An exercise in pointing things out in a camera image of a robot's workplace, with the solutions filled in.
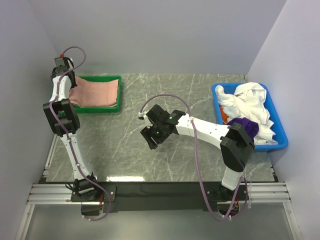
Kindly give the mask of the pink towel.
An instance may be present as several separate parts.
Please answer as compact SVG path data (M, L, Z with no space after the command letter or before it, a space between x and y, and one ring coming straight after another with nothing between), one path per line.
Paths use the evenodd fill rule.
M69 90L69 100L81 108L115 107L118 99L119 77L111 81L93 82L75 77L77 86Z

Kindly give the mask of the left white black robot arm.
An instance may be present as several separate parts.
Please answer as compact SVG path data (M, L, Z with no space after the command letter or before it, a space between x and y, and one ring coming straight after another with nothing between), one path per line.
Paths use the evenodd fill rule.
M72 199L93 202L99 200L101 189L96 185L93 171L85 163L81 154L77 130L80 120L69 99L70 89L77 86L73 61L63 54L54 59L55 67L51 73L52 96L42 109L52 132L60 137L69 156L74 182L65 186L72 191Z

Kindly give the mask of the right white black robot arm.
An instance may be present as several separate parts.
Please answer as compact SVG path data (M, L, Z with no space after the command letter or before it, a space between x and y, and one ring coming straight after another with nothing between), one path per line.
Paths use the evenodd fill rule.
M254 142L241 124L216 124L180 110L169 113L158 104L148 111L140 111L138 118L145 122L146 127L140 133L151 150L171 134L193 137L220 149L225 171L216 195L226 200L237 195L237 185L255 150Z

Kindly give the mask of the green plastic tray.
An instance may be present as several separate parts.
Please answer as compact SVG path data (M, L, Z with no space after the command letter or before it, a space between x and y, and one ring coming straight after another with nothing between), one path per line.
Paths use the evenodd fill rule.
M116 113L120 109L121 103L121 88L122 88L122 77L119 75L101 75L101 76L79 76L80 78L84 78L85 80L89 80L91 82L108 82L115 80L116 77L119 77L119 85L118 85L118 96L117 96L117 104L113 107L79 107L73 104L76 113L78 114L95 114L95 113Z

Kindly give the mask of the orange towel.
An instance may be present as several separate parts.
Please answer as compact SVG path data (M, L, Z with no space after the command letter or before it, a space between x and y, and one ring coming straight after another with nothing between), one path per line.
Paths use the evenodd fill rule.
M222 118L222 122L223 122L223 124L227 124L228 123L228 115L224 112L224 109L220 106L219 107L219 109L220 109L220 114L221 114L221 118Z

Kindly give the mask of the white crumpled towel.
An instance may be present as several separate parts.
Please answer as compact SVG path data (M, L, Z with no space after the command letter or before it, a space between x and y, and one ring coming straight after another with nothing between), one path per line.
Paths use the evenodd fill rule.
M271 126L270 113L264 107L267 91L255 82L239 85L233 94L224 92L224 88L218 85L215 88L219 106L228 116L228 122L234 118L247 118L258 123L259 132L254 137L255 145L276 145L273 139L276 135Z

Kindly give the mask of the purple towel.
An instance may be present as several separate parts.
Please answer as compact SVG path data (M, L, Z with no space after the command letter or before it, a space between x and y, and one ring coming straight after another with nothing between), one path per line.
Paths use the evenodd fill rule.
M250 119L243 117L243 118L233 118L230 120L227 125L232 126L234 123L242 125L248 136L251 138L252 141L254 141L255 136L259 132L259 124L251 121Z

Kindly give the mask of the blue plastic bin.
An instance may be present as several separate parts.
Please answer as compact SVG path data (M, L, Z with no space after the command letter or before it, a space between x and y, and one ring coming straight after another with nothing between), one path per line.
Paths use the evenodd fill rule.
M222 86L224 88L224 92L226 94L234 94L236 91L236 88L240 85L242 85L243 83L236 83L236 82L225 82L225 83L215 83L212 85L211 87L211 91L212 91L212 96L213 96L213 100L212 100L212 104L213 104L213 110L215 113L215 119L217 124L222 125L223 124L223 118L221 115L221 110L220 110L220 105L218 102L218 98L217 98L217 94L215 92L215 89L217 86ZM277 110L275 108L275 105L273 103L272 97L269 93L268 88L262 84L259 83L265 90L266 90L266 99L264 102L264 107L269 111L270 113L270 120L273 122L273 125L271 126L271 130L275 133L275 136L272 138L273 140L277 141L278 144L260 144L260 145L256 145L255 147L255 152L269 152L269 151L277 151L277 150L282 150L285 149L288 144L288 138L287 135L285 133L285 130L283 128L282 122L278 116Z

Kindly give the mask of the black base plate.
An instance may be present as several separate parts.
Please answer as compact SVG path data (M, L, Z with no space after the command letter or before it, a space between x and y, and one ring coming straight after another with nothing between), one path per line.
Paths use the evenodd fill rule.
M111 197L111 213L120 211L167 211L167 210L203 210L208 211L200 184L198 182L100 182ZM235 191L222 187L218 181L203 182L205 197L213 211L227 208ZM78 201L72 203L99 205L96 201Z

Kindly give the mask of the aluminium frame rail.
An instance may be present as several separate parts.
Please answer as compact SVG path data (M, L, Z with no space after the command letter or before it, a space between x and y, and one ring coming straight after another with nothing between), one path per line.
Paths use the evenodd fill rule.
M281 203L292 236L301 240L302 234L293 211L291 197L284 182L241 183L237 190L223 188L219 182L207 181L204 191L196 182L103 182L107 194L82 194L68 183L34 184L31 187L16 239L25 239L36 205L80 205L85 214L97 213L103 206L111 211L161 210L227 210L232 200L247 207L254 203Z

